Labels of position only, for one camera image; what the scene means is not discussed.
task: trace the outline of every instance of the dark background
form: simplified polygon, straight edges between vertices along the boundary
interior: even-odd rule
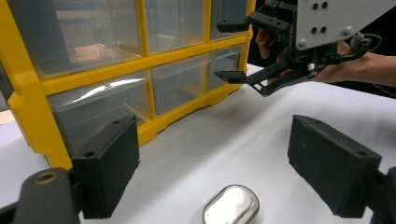
[[[256,1],[256,9],[262,6],[263,0]],[[284,0],[287,3],[295,3],[296,0]],[[376,21],[372,22],[368,26],[366,26],[361,32],[363,34],[375,34],[380,35],[383,38],[383,42],[381,46],[375,51],[375,53],[383,54],[383,55],[395,55],[396,54],[396,29],[394,28],[394,22],[396,22],[396,7],[392,8],[386,14],[378,18]],[[249,63],[258,65],[258,66],[268,66],[272,63],[276,62],[276,55],[280,52],[283,47],[279,43],[275,43],[271,47],[271,55],[268,59],[264,60],[260,56],[259,48],[255,42],[256,34],[258,29],[253,28],[254,36],[250,42],[250,50],[247,61]],[[365,91],[372,94],[387,96],[386,93],[382,92],[380,89],[375,87],[369,83],[359,83],[359,82],[352,82],[352,81],[345,81],[345,82],[337,82],[333,83],[333,85],[349,88],[356,91]]]

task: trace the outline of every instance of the white table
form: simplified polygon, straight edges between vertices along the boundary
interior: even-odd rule
[[[256,69],[249,67],[250,72]],[[141,163],[107,220],[82,223],[201,223],[204,205],[224,187],[252,189],[256,223],[369,223],[335,217],[289,165],[292,115],[320,119],[396,166],[396,101],[320,83],[263,98],[249,86],[216,106],[172,124],[140,148]],[[23,180],[48,167],[31,152],[15,122],[0,126],[0,206],[18,200]]]

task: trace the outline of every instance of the silver object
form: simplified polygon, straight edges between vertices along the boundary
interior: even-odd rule
[[[222,189],[205,206],[204,224],[251,224],[256,220],[260,204],[250,189],[231,185]]]

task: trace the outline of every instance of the clear plastic drawer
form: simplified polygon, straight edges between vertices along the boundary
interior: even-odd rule
[[[40,77],[141,56],[137,0],[8,1]]]
[[[151,69],[157,116],[184,105],[204,93],[206,55]]]
[[[212,13],[210,15],[210,40],[219,40],[231,36],[241,35],[237,33],[220,33],[217,24],[222,20],[244,18],[248,11],[247,0],[212,0]]]
[[[243,50],[244,47],[240,45],[228,49],[216,50],[210,53],[206,86],[208,91],[213,91],[215,88],[227,83],[217,77],[215,72],[237,70],[240,54]]]
[[[205,38],[205,0],[145,0],[149,52],[200,44]]]
[[[146,121],[148,81],[149,71],[141,71],[48,97],[69,153],[82,148],[115,119],[136,116],[138,124]]]

